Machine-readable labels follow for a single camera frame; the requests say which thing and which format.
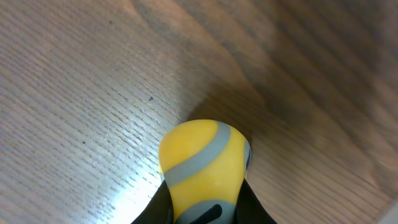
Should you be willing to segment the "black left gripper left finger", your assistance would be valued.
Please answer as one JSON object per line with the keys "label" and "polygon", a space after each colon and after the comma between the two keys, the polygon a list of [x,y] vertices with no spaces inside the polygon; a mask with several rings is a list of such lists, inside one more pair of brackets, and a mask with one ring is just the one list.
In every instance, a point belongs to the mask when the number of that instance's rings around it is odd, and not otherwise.
{"label": "black left gripper left finger", "polygon": [[144,209],[131,224],[173,224],[172,199],[166,181],[163,181]]}

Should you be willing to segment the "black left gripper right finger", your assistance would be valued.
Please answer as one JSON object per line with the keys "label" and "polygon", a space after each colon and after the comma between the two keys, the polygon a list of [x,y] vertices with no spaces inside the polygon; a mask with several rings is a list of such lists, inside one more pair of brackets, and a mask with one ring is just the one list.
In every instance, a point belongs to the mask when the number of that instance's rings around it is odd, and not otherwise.
{"label": "black left gripper right finger", "polygon": [[246,179],[243,180],[239,191],[234,223],[277,224],[277,222],[266,212]]}

